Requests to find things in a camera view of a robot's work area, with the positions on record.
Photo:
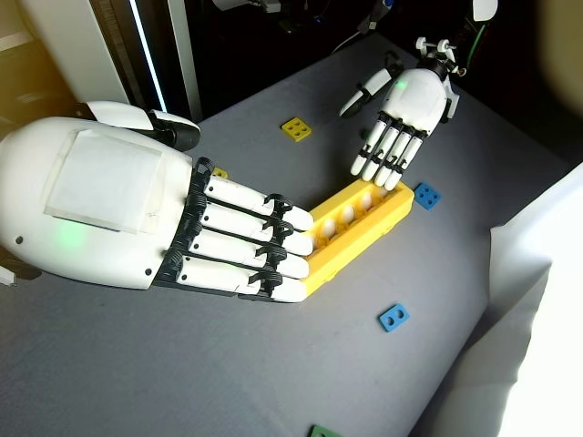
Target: blue toy brick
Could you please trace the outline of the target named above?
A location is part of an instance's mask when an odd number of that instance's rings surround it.
[[[379,320],[381,321],[384,330],[387,332],[393,332],[401,326],[401,324],[405,323],[409,317],[409,313],[404,306],[397,303],[390,310],[383,313],[381,317],[379,317]]]
[[[419,184],[419,187],[415,189],[415,202],[425,209],[433,208],[440,198],[441,194],[427,184]]]

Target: yellow egg carton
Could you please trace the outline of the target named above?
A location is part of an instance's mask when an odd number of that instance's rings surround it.
[[[404,219],[414,193],[399,182],[390,192],[371,182],[356,180],[311,211],[314,252],[307,260],[310,276],[303,279],[308,296],[350,261]]]

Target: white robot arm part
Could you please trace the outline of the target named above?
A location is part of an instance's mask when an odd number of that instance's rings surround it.
[[[188,120],[87,106],[99,121],[46,118],[0,143],[2,246],[40,269],[103,285],[305,299],[298,279],[308,275],[302,256],[312,240],[296,229],[312,227],[308,212],[213,176],[206,158],[193,168],[160,143],[199,132]]]
[[[447,40],[429,45],[424,38],[417,40],[416,47],[422,56],[417,68],[397,75],[383,68],[360,87],[340,112],[341,117],[355,114],[391,83],[378,120],[351,168],[353,175],[362,172],[363,180],[374,178],[377,186],[387,190],[396,186],[440,119],[445,122],[454,116],[459,100],[448,76],[459,72],[454,47]]]

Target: table surface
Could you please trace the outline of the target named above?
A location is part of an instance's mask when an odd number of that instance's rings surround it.
[[[380,36],[302,70],[201,124],[193,156],[312,208],[348,185],[372,125],[337,112],[383,64]],[[294,143],[280,125],[313,129]],[[44,274],[0,290],[0,433],[7,436],[406,435],[486,307],[489,229],[566,165],[466,93],[405,173],[442,194],[301,304]],[[386,333],[377,317],[411,314]]]

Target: back of robotic hand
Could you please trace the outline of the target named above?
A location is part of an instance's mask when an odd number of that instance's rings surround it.
[[[192,165],[194,123],[109,102],[0,142],[0,244],[70,279],[301,301],[312,216]]]
[[[427,53],[424,38],[417,40],[422,58],[416,68],[386,67],[372,76],[344,105],[341,117],[350,117],[387,85],[379,117],[353,162],[351,173],[392,190],[439,121],[454,116],[459,96],[449,73],[458,73],[447,40]]]

